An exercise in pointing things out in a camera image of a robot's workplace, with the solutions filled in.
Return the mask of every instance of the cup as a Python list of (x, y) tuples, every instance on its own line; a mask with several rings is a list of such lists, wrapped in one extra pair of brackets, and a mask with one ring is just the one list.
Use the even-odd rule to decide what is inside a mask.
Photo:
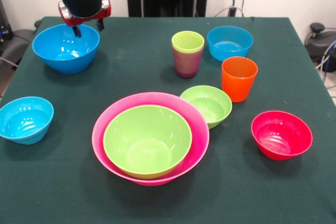
[(183, 78), (197, 75), (204, 38), (194, 31), (181, 31), (172, 37), (175, 72)]
[(251, 59), (234, 56), (222, 63), (222, 90), (232, 102), (246, 100), (258, 72), (257, 64)]

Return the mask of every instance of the bowl rim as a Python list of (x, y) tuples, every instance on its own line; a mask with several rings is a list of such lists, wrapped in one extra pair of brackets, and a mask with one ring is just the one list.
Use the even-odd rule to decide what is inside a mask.
[[(144, 107), (155, 107), (155, 108), (162, 108), (162, 109), (165, 109), (165, 110), (168, 110), (170, 112), (172, 112), (173, 114), (177, 115), (177, 117), (179, 117), (180, 119), (182, 119), (184, 125), (186, 125), (187, 127), (187, 131), (188, 131), (188, 147), (186, 148), (185, 150), (185, 153), (178, 159), (178, 161), (174, 162), (172, 165), (170, 165), (168, 168), (165, 168), (164, 170), (158, 170), (158, 171), (155, 171), (155, 172), (150, 172), (150, 173), (142, 173), (142, 172), (135, 172), (133, 170), (129, 170), (129, 169), (126, 169), (124, 167), (122, 167), (121, 165), (117, 164), (116, 161), (114, 160), (114, 158), (112, 158), (108, 152), (106, 151), (106, 141), (107, 141), (107, 138), (106, 138), (106, 134), (107, 134), (107, 129), (111, 126), (111, 124), (121, 115), (135, 109), (135, 108), (144, 108)], [(109, 158), (109, 160), (115, 164), (115, 166), (117, 166), (119, 169), (123, 170), (123, 171), (126, 171), (128, 173), (133, 173), (133, 174), (138, 174), (138, 175), (153, 175), (153, 174), (157, 174), (157, 173), (162, 173), (162, 172), (165, 172), (167, 170), (170, 170), (172, 168), (174, 168), (175, 166), (177, 166), (184, 158), (185, 156), (188, 154), (189, 150), (190, 150), (190, 147), (191, 147), (191, 143), (192, 143), (192, 140), (193, 140), (193, 135), (192, 135), (192, 132), (191, 132), (191, 129), (190, 129), (190, 126), (187, 122), (187, 120), (181, 116), (179, 113), (177, 113), (176, 111), (170, 109), (170, 108), (167, 108), (165, 106), (161, 106), (161, 105), (155, 105), (155, 104), (144, 104), (144, 105), (138, 105), (138, 106), (134, 106), (134, 107), (131, 107), (127, 110), (124, 110), (123, 112), (119, 113), (117, 116), (115, 116), (110, 122), (109, 124), (107, 125), (105, 131), (104, 131), (104, 135), (103, 135), (103, 147), (104, 147), (104, 151), (105, 151), (105, 154), (107, 155), (107, 157)]]
[(220, 30), (220, 29), (223, 29), (223, 28), (230, 28), (230, 27), (231, 27), (231, 28), (237, 28), (237, 29), (239, 29), (239, 30), (244, 31), (244, 32), (247, 34), (247, 36), (250, 37), (250, 38), (252, 39), (251, 43), (250, 43), (247, 47), (244, 47), (242, 50), (247, 50), (247, 49), (249, 49), (249, 48), (253, 45), (253, 43), (254, 43), (254, 38), (253, 38), (252, 34), (251, 34), (248, 30), (245, 30), (245, 29), (243, 29), (243, 28), (241, 28), (241, 27), (238, 27), (238, 26), (217, 26), (217, 27), (211, 29), (211, 30), (208, 32), (207, 36), (206, 36), (207, 41), (208, 41), (208, 44), (213, 46), (213, 43), (211, 43), (211, 42), (210, 42), (210, 39), (209, 39), (209, 35), (210, 35), (213, 31), (215, 31), (215, 30)]
[(0, 111), (1, 111), (4, 107), (10, 105), (11, 103), (14, 103), (14, 102), (19, 101), (19, 100), (23, 100), (23, 99), (31, 99), (31, 98), (45, 101), (45, 102), (47, 102), (47, 104), (51, 107), (51, 116), (50, 116), (48, 122), (47, 122), (42, 128), (40, 128), (38, 131), (36, 131), (36, 132), (34, 132), (34, 133), (31, 133), (31, 134), (29, 134), (29, 135), (26, 135), (26, 136), (10, 137), (10, 136), (5, 136), (5, 135), (3, 135), (3, 134), (0, 132), (0, 136), (1, 136), (1, 137), (5, 138), (5, 139), (8, 139), (8, 140), (21, 140), (21, 139), (25, 139), (25, 138), (27, 138), (27, 137), (33, 136), (33, 135), (35, 135), (35, 134), (37, 134), (37, 133), (43, 131), (46, 127), (48, 127), (48, 125), (51, 123), (51, 121), (52, 121), (52, 119), (53, 119), (53, 117), (54, 117), (54, 106), (52, 105), (51, 102), (49, 102), (49, 101), (48, 101), (47, 99), (45, 99), (45, 98), (42, 98), (42, 97), (35, 97), (35, 96), (20, 97), (20, 98), (17, 98), (17, 99), (15, 99), (15, 100), (10, 101), (9, 103), (5, 104), (3, 107), (1, 107)]
[[(273, 150), (270, 150), (266, 147), (263, 146), (263, 144), (259, 141), (259, 139), (256, 138), (255, 136), (255, 133), (253, 131), (253, 125), (254, 125), (254, 122), (256, 119), (258, 119), (260, 116), (264, 115), (264, 114), (268, 114), (268, 113), (274, 113), (274, 112), (277, 112), (277, 113), (282, 113), (282, 114), (287, 114), (297, 120), (299, 120), (301, 123), (303, 123), (303, 125), (308, 129), (308, 132), (309, 132), (309, 145), (307, 146), (306, 149), (304, 149), (303, 151), (301, 152), (298, 152), (298, 153), (294, 153), (294, 154), (284, 154), (284, 153), (280, 153), (280, 152), (275, 152)], [(305, 153), (307, 150), (309, 150), (309, 148), (312, 146), (313, 144), (313, 135), (312, 135), (312, 132), (310, 130), (310, 127), (308, 126), (308, 124), (302, 120), (301, 118), (299, 118), (298, 116), (294, 115), (294, 114), (291, 114), (289, 112), (286, 112), (286, 111), (281, 111), (281, 110), (268, 110), (268, 111), (264, 111), (264, 112), (261, 112), (259, 113), (253, 120), (252, 120), (252, 123), (251, 123), (251, 132), (252, 132), (252, 136), (254, 138), (254, 140), (256, 141), (257, 144), (260, 144), (260, 146), (262, 146), (264, 149), (268, 150), (269, 152), (272, 152), (274, 154), (277, 154), (277, 155), (280, 155), (280, 156), (283, 156), (283, 157), (294, 157), (294, 156), (299, 156), (303, 153)]]
[(159, 96), (166, 96), (166, 97), (175, 97), (175, 98), (180, 98), (176, 95), (173, 95), (173, 94), (169, 94), (169, 93), (164, 93), (164, 92), (141, 92), (141, 93), (135, 93), (135, 94), (131, 94), (127, 97), (124, 97), (124, 98), (121, 98), (120, 100), (112, 103), (111, 105), (109, 105), (100, 115), (99, 117), (97, 118), (97, 120), (95, 121), (95, 125), (93, 126), (93, 130), (92, 130), (92, 135), (91, 135), (91, 144), (92, 144), (92, 148), (93, 148), (93, 152), (96, 156), (96, 158), (98, 159), (98, 161), (100, 162), (100, 164), (102, 166), (104, 166), (107, 170), (109, 170), (110, 172), (112, 172), (113, 174), (117, 175), (118, 177), (121, 177), (121, 178), (124, 178), (126, 180), (129, 180), (131, 182), (134, 182), (136, 184), (140, 184), (140, 185), (144, 185), (144, 186), (157, 186), (157, 185), (163, 185), (163, 184), (166, 184), (186, 173), (188, 173), (189, 171), (191, 171), (197, 164), (199, 164), (199, 162), (202, 160), (202, 158), (205, 156), (205, 153), (208, 149), (208, 146), (209, 146), (209, 137), (210, 137), (210, 134), (209, 134), (209, 129), (208, 129), (208, 126), (207, 126), (207, 123), (203, 117), (203, 115), (199, 112), (199, 110), (197, 110), (191, 103), (187, 102), (186, 100), (180, 98), (181, 102), (185, 103), (185, 104), (188, 104), (190, 107), (193, 107), (195, 109), (195, 111), (197, 111), (197, 113), (200, 115), (200, 120), (202, 121), (202, 125), (204, 126), (204, 129), (206, 128), (206, 143), (205, 143), (205, 147), (202, 151), (202, 153), (200, 154), (200, 156), (197, 158), (197, 160), (188, 168), (186, 168), (185, 170), (182, 170), (180, 171), (178, 174), (175, 174), (173, 176), (167, 176), (167, 177), (164, 177), (164, 178), (156, 178), (156, 179), (151, 179), (151, 180), (147, 180), (147, 179), (139, 179), (139, 178), (135, 178), (135, 177), (132, 177), (130, 175), (127, 175), (127, 174), (123, 174), (122, 170), (120, 169), (114, 169), (114, 168), (111, 168), (103, 159), (103, 157), (101, 155), (98, 155), (99, 153), (99, 149), (98, 149), (98, 146), (97, 146), (97, 142), (100, 141), (99, 139), (96, 138), (96, 134), (99, 134), (99, 132), (101, 131), (105, 131), (105, 127), (100, 127), (100, 124), (103, 123), (103, 117), (104, 115), (107, 115), (109, 114), (109, 111), (114, 108), (114, 107), (117, 107), (120, 103), (123, 103), (125, 100), (128, 100), (128, 99), (132, 99), (132, 98), (139, 98), (141, 97), (142, 95), (159, 95)]
[(188, 102), (190, 102), (189, 100), (183, 98), (183, 95), (185, 95), (187, 92), (189, 92), (190, 90), (193, 90), (193, 89), (199, 89), (199, 88), (206, 88), (206, 89), (213, 89), (213, 90), (216, 90), (217, 92), (220, 91), (220, 93), (222, 93), (225, 98), (227, 98), (229, 101), (230, 101), (230, 106), (229, 106), (229, 111), (227, 114), (224, 114), (223, 117), (221, 117), (219, 120), (216, 120), (216, 121), (208, 121), (207, 119), (205, 119), (206, 123), (209, 124), (209, 123), (220, 123), (221, 121), (223, 121), (224, 119), (226, 119), (230, 114), (231, 114), (231, 111), (232, 111), (232, 100), (231, 98), (228, 96), (227, 93), (225, 93), (223, 90), (219, 89), (219, 88), (216, 88), (214, 86), (209, 86), (209, 85), (197, 85), (197, 86), (192, 86), (188, 89), (186, 89), (185, 91), (183, 91), (183, 93), (180, 95), (180, 97)]
[(36, 51), (36, 49), (35, 49), (35, 42), (36, 42), (36, 39), (37, 39), (39, 36), (42, 36), (42, 34), (43, 34), (44, 32), (46, 32), (46, 31), (48, 31), (48, 30), (51, 30), (51, 29), (54, 29), (54, 28), (56, 28), (56, 27), (58, 27), (58, 26), (66, 26), (66, 27), (68, 27), (67, 24), (59, 24), (59, 25), (56, 25), (56, 26), (51, 26), (51, 27), (49, 27), (49, 28), (47, 28), (47, 29), (41, 31), (41, 32), (40, 32), (38, 35), (36, 35), (36, 37), (34, 38), (34, 40), (33, 40), (33, 42), (32, 42), (32, 49), (33, 49), (34, 53), (35, 53), (38, 57), (40, 57), (41, 59), (50, 60), (50, 61), (57, 61), (57, 62), (78, 60), (78, 59), (80, 59), (80, 58), (82, 58), (82, 57), (88, 55), (89, 53), (93, 52), (93, 51), (99, 46), (99, 43), (100, 43), (100, 35), (99, 35), (99, 33), (98, 33), (93, 27), (88, 26), (88, 25), (85, 25), (85, 24), (81, 24), (81, 25), (79, 25), (79, 28), (82, 27), (82, 26), (84, 26), (84, 27), (88, 27), (89, 29), (93, 30), (94, 33), (95, 33), (95, 34), (97, 35), (97, 37), (98, 37), (98, 40), (97, 40), (97, 43), (95, 44), (95, 46), (92, 47), (88, 52), (86, 52), (86, 54), (85, 54), (84, 56), (80, 56), (80, 57), (78, 57), (78, 58), (72, 58), (72, 59), (60, 59), (60, 60), (55, 60), (55, 59), (46, 58), (46, 57), (42, 56), (41, 54), (38, 54), (37, 51)]

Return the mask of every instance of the green table surface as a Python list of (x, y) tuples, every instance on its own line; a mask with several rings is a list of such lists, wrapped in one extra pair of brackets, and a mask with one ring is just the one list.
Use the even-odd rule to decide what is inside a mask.
[[(62, 23), (46, 17), (38, 32)], [(221, 87), (221, 63), (207, 43), (197, 76), (174, 73), (171, 37), (235, 25), (254, 37), (248, 57), (259, 73), (248, 99), (210, 131), (209, 148), (189, 173), (144, 187), (105, 169), (91, 147), (98, 116), (144, 91), (180, 95)], [(336, 109), (287, 18), (107, 18), (99, 51), (78, 74), (58, 73), (28, 47), (0, 106), (48, 99), (55, 116), (45, 138), (0, 141), (0, 223), (335, 223)], [(277, 162), (257, 148), (252, 119), (266, 110), (301, 117), (313, 132), (304, 155)]]

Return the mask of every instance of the green bowl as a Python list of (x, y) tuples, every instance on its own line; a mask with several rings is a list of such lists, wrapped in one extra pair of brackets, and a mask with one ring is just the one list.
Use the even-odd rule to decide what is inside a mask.
[(219, 125), (232, 110), (230, 97), (212, 86), (194, 86), (181, 94), (181, 98), (194, 105), (204, 116), (209, 129)]
[(108, 158), (125, 173), (140, 179), (169, 173), (187, 155), (191, 142), (187, 121), (158, 105), (125, 110), (110, 122), (103, 138)]

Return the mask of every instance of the bowl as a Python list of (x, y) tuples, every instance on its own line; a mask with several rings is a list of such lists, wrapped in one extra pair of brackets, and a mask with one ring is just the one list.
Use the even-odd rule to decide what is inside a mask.
[(125, 110), (110, 122), (103, 137), (108, 158), (125, 173), (140, 179), (171, 172), (187, 155), (191, 141), (187, 121), (158, 105)]
[(251, 131), (260, 150), (278, 161), (305, 153), (313, 142), (305, 122), (284, 111), (266, 111), (257, 115)]
[[(108, 159), (103, 148), (104, 131), (111, 120), (124, 110), (139, 105), (159, 105), (176, 111), (187, 121), (192, 132), (191, 147), (185, 158), (170, 173), (152, 180), (138, 179), (124, 173)], [(189, 172), (201, 161), (208, 145), (209, 129), (198, 109), (180, 97), (159, 92), (138, 93), (118, 100), (98, 117), (92, 131), (92, 147), (99, 162), (117, 176), (143, 186), (163, 185)]]
[(47, 133), (54, 108), (41, 97), (23, 97), (0, 109), (0, 136), (19, 144), (34, 144)]
[(219, 125), (231, 113), (230, 97), (212, 86), (194, 86), (185, 90), (181, 98), (194, 105), (204, 116), (209, 129)]
[(92, 27), (80, 25), (82, 36), (76, 37), (66, 24), (52, 26), (33, 40), (34, 53), (49, 67), (72, 74), (85, 70), (97, 54), (99, 34)]
[(236, 26), (219, 26), (207, 36), (211, 55), (220, 61), (232, 56), (246, 56), (253, 44), (252, 35)]

